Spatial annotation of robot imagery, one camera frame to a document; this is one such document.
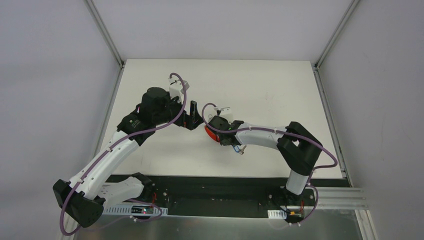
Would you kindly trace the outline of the silver key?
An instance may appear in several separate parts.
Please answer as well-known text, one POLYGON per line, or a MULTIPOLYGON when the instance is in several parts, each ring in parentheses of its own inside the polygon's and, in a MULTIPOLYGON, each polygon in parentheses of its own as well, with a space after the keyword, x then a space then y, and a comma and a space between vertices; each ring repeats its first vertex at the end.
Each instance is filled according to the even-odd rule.
POLYGON ((244 154, 244 152, 245 152, 245 148, 246 148, 246 147, 247 147, 246 145, 242 146, 241 148, 240 148, 240 147, 238 147, 238 153, 239 153, 240 155, 243 155, 243 154, 244 154))

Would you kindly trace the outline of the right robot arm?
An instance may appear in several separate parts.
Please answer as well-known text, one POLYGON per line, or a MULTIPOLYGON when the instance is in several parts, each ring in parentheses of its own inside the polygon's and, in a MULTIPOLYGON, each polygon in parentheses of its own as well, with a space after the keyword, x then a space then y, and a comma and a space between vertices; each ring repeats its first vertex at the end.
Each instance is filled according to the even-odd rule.
POLYGON ((207 134, 222 146, 260 146, 280 152, 290 168, 285 185, 284 200, 296 205, 304 198, 304 188, 313 171, 323 145, 300 123, 290 122, 287 127, 270 128, 241 120, 229 122, 215 115, 205 126, 207 134))

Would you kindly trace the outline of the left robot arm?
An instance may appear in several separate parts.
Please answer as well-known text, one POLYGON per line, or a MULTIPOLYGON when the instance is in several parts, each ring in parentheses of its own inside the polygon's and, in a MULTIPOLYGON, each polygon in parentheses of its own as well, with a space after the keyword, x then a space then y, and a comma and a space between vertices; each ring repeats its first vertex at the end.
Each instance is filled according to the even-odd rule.
POLYGON ((64 216, 69 215, 80 227, 93 225, 109 207, 137 198, 147 202, 152 198, 152 182, 137 172, 127 179, 106 185, 106 180, 132 152, 156 131, 171 124, 195 129, 202 121, 195 101, 190 114, 185 111, 187 86, 177 83, 169 90, 150 87, 141 103, 123 117, 108 144, 70 180, 59 179, 53 192, 61 208, 59 217, 63 230, 64 216))

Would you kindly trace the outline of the metal key holder red handle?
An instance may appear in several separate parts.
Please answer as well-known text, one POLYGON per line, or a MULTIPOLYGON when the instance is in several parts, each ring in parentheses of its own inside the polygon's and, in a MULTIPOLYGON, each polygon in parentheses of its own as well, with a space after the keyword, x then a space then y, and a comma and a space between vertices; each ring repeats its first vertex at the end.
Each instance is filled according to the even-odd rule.
POLYGON ((208 126, 204 126, 205 132, 207 133, 207 135, 215 142, 219 143, 220 142, 220 137, 218 136, 218 134, 216 132, 214 132, 213 130, 211 130, 208 126))

